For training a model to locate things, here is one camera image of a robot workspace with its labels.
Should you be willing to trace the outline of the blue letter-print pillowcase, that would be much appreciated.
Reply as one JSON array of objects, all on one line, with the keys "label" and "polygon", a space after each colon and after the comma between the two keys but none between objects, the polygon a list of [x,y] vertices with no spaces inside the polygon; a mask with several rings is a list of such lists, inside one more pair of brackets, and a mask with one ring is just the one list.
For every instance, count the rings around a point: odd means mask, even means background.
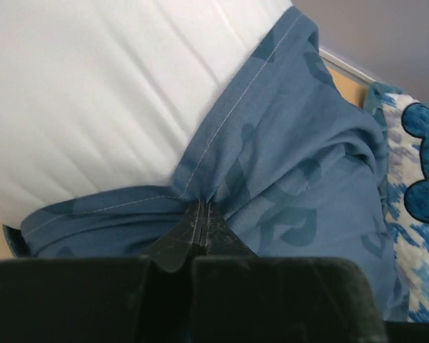
[{"label": "blue letter-print pillowcase", "polygon": [[341,257],[366,274],[386,320],[408,317],[380,194],[387,142],[345,101],[317,53],[316,25],[288,9],[196,131],[167,187],[54,204],[4,228],[16,257],[137,255],[190,204],[209,204],[256,254]]}]

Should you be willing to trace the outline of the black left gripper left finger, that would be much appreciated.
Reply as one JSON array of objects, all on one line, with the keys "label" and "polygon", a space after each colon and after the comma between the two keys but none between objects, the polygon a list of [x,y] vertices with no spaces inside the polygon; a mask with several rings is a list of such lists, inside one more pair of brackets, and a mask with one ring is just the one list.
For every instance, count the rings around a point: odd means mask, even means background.
[{"label": "black left gripper left finger", "polygon": [[0,261],[0,342],[190,342],[204,204],[142,255]]}]

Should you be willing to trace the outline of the white pillow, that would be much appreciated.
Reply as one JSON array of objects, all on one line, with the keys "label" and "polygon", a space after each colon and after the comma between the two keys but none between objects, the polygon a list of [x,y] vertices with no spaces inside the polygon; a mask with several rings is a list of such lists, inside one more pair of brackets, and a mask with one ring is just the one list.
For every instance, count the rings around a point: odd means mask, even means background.
[{"label": "white pillow", "polygon": [[0,1],[0,222],[164,186],[290,1]]}]

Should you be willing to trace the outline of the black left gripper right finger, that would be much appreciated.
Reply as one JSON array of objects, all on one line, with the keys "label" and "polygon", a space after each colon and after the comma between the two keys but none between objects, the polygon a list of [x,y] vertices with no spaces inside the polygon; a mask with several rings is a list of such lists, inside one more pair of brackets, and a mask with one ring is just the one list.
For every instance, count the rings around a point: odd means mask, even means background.
[{"label": "black left gripper right finger", "polygon": [[201,204],[193,342],[386,342],[363,271],[332,257],[258,257]]}]

